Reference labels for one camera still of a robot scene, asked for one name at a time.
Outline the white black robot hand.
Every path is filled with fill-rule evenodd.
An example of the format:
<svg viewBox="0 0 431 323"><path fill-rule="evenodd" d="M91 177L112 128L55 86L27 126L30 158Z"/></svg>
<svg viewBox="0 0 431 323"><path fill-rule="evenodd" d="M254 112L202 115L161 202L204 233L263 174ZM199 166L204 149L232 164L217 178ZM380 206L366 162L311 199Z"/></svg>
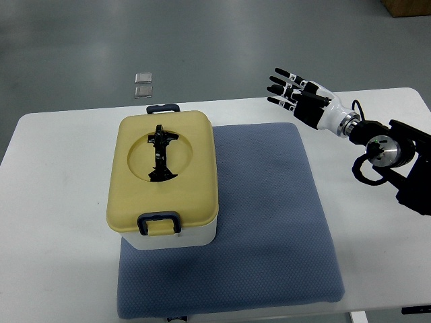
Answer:
<svg viewBox="0 0 431 323"><path fill-rule="evenodd" d="M299 75L276 68L278 76L267 88L267 100L291 112L295 118L315 130L328 130L338 137L348 137L362 115L346 108L333 92Z"/></svg>

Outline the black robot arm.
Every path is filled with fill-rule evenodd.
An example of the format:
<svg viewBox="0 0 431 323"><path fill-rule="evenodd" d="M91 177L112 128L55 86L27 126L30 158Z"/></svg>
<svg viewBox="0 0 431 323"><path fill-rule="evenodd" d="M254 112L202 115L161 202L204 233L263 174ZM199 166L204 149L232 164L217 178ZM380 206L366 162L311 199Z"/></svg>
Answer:
<svg viewBox="0 0 431 323"><path fill-rule="evenodd" d="M386 182L396 189L398 203L421 214L430 215L430 135L398 120L389 126L364 118L359 101L352 102L360 120L352 126L349 140L365 146L353 166L354 177L367 185Z"/></svg>

